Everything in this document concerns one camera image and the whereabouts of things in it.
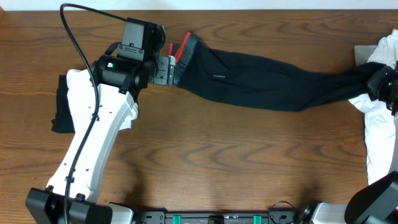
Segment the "black leggings with red waistband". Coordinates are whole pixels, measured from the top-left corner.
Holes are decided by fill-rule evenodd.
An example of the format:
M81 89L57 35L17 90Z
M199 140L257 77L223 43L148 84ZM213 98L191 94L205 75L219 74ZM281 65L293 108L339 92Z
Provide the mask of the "black leggings with red waistband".
M302 111L368 92L367 81L384 68L370 62L340 74L302 70L256 55L209 48L195 34L171 43L173 84L206 100L247 108Z

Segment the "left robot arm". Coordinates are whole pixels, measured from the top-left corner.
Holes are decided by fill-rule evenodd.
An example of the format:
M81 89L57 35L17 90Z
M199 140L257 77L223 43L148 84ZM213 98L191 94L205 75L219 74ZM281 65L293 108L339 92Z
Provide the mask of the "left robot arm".
M88 69L94 96L70 95L75 136L45 189L25 204L37 223L137 223L131 207L98 204L104 168L125 121L134 119L139 92L149 83L170 85L175 58L161 56L163 26L128 18L123 39Z

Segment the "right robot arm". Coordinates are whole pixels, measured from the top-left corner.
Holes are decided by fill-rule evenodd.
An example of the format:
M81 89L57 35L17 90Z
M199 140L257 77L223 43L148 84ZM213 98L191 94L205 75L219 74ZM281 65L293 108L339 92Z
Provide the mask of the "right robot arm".
M386 104L397 126L397 69L389 66L368 80L368 89ZM308 205L295 223L397 223L397 141L386 176L357 192L347 204Z

